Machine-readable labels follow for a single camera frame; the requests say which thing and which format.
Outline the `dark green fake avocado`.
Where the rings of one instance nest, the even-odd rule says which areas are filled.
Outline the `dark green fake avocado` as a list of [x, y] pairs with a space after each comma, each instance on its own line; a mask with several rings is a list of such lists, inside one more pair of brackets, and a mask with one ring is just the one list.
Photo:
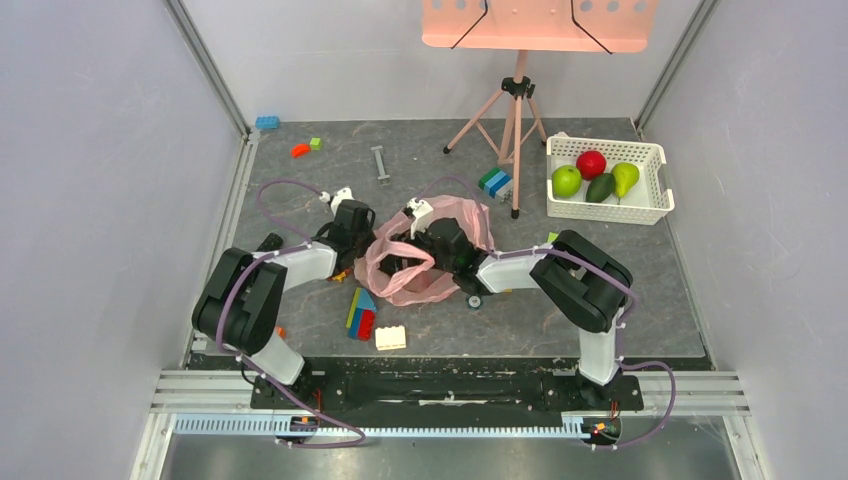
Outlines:
[[602, 203], [615, 191], [615, 178], [611, 173], [602, 173], [591, 180], [586, 190], [585, 201]]

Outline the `green fake apple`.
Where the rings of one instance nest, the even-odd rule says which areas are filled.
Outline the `green fake apple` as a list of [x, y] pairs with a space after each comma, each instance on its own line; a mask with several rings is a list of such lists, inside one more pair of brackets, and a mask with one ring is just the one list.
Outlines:
[[552, 194], [558, 199], [569, 199], [579, 192], [582, 181], [582, 174], [576, 166], [561, 166], [551, 174]]

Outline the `red fake apple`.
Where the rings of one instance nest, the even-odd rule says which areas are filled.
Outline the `red fake apple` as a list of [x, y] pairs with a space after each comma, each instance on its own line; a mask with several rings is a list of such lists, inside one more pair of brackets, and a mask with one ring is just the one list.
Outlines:
[[607, 160], [601, 152], [588, 150], [577, 157], [575, 166], [584, 180], [591, 181], [605, 172]]

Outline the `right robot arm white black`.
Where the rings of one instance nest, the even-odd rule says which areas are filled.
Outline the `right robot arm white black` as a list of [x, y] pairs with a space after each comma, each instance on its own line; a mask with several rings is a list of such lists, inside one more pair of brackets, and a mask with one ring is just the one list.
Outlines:
[[376, 266], [384, 274], [446, 273], [468, 295], [471, 307], [507, 290], [539, 289], [579, 330], [577, 392], [591, 408], [618, 393], [620, 374], [615, 330], [632, 302], [633, 276], [619, 261], [573, 230], [551, 243], [512, 252], [475, 245], [453, 218], [434, 221], [421, 233], [392, 233]]

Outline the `green fake pear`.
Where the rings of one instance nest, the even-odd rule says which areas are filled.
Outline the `green fake pear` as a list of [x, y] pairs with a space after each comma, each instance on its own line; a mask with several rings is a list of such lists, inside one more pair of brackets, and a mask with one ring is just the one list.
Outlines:
[[619, 162], [611, 169], [615, 186], [614, 195], [620, 202], [640, 180], [639, 168], [629, 162]]

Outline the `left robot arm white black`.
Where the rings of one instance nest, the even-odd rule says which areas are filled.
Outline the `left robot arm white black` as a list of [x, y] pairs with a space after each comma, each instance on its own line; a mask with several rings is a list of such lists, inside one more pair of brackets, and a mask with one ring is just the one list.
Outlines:
[[225, 352], [277, 381], [290, 407], [306, 405], [314, 381], [302, 373], [303, 356], [275, 332], [282, 295], [330, 279], [353, 267], [375, 240], [376, 215], [367, 204], [344, 199], [334, 218], [308, 242], [268, 252], [224, 251], [192, 313], [192, 326]]

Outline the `pink plastic bag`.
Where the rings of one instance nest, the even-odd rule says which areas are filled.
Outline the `pink plastic bag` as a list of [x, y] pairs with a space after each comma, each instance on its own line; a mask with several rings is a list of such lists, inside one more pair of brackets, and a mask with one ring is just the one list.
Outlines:
[[[478, 208], [475, 201], [450, 195], [426, 200], [434, 209], [432, 220], [454, 218], [477, 247], [494, 242], [486, 225], [489, 208]], [[412, 220], [398, 212], [375, 231], [376, 240], [365, 255], [354, 262], [354, 276], [373, 295], [402, 307], [421, 303], [441, 302], [459, 290], [452, 275], [435, 267], [434, 257], [424, 250], [399, 241], [395, 234], [407, 233]], [[380, 262], [395, 255], [403, 260], [419, 260], [419, 265], [402, 268], [389, 275], [380, 270]]]

